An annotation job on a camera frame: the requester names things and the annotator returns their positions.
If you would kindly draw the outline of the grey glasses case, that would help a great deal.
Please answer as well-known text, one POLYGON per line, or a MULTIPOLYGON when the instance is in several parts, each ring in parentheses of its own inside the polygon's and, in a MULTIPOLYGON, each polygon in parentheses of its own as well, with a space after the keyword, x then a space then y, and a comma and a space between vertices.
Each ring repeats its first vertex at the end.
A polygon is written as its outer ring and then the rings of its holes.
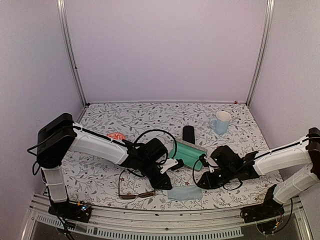
POLYGON ((189 143, 182 139, 177 139, 177 150, 175 152, 175 146, 169 153, 168 157, 170 159, 175 159, 178 164, 170 168, 171 171, 175 171, 182 166, 193 168, 195 162, 199 159, 201 155, 207 155, 207 150, 203 147, 197 146, 193 143, 189 143))

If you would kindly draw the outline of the black glasses case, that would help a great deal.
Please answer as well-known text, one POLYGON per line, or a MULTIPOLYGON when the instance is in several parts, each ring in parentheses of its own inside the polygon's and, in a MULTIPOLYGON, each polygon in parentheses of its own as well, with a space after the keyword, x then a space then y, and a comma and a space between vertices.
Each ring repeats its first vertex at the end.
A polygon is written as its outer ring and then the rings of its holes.
POLYGON ((182 140, 190 144, 195 144, 195 129, 191 125, 186 125, 182 128, 182 140))

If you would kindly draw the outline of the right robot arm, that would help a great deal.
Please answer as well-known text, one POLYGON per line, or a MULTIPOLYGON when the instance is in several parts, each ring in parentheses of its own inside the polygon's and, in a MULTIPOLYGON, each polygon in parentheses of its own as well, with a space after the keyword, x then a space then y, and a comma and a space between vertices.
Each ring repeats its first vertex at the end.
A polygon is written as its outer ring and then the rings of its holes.
POLYGON ((218 168, 206 171, 196 181, 195 184, 201 189, 218 189, 233 179, 256 179, 277 170, 302 166, 291 177, 267 191, 258 213, 262 218, 269 218, 278 210, 278 205, 320 182, 320 130, 312 127, 306 136, 295 142, 264 153, 253 151, 244 157, 223 145, 215 149, 210 158, 218 168))

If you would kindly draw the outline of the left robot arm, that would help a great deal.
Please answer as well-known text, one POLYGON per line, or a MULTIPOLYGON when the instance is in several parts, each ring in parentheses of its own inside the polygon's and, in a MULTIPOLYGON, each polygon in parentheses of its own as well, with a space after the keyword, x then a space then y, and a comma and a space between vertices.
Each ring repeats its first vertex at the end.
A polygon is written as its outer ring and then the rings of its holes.
POLYGON ((69 113, 63 113, 37 134, 37 144, 27 152, 36 157, 46 180, 46 186, 55 209, 63 216, 74 213, 74 205, 68 201, 68 194, 61 169, 62 161, 68 152, 82 153, 107 160, 123 168, 138 170, 148 178, 156 190, 170 190, 172 184, 166 172, 161 172, 158 160, 168 157, 163 143, 153 138, 147 143, 138 139, 115 140, 93 132, 73 121, 69 113))

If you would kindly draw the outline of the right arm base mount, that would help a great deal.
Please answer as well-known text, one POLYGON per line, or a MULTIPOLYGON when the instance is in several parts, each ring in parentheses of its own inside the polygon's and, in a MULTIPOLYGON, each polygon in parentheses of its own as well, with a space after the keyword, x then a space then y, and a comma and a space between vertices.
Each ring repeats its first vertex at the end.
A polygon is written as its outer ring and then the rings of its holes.
POLYGON ((263 203, 243 207, 240 210, 240 217, 243 218, 245 223, 279 217, 279 219, 259 223, 257 225, 257 229, 260 233, 264 235, 273 235, 281 230, 280 224, 282 223, 283 214, 285 213, 283 205, 284 203, 274 200, 272 194, 266 194, 263 203))

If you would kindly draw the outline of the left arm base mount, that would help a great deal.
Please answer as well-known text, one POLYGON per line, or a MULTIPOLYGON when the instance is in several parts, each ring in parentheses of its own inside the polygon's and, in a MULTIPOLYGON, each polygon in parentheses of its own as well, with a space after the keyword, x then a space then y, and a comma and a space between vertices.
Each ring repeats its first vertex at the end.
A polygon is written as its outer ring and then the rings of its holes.
POLYGON ((51 201, 48 213, 63 219, 88 223, 91 218, 92 204, 84 201, 78 203, 68 200, 64 202, 51 201))

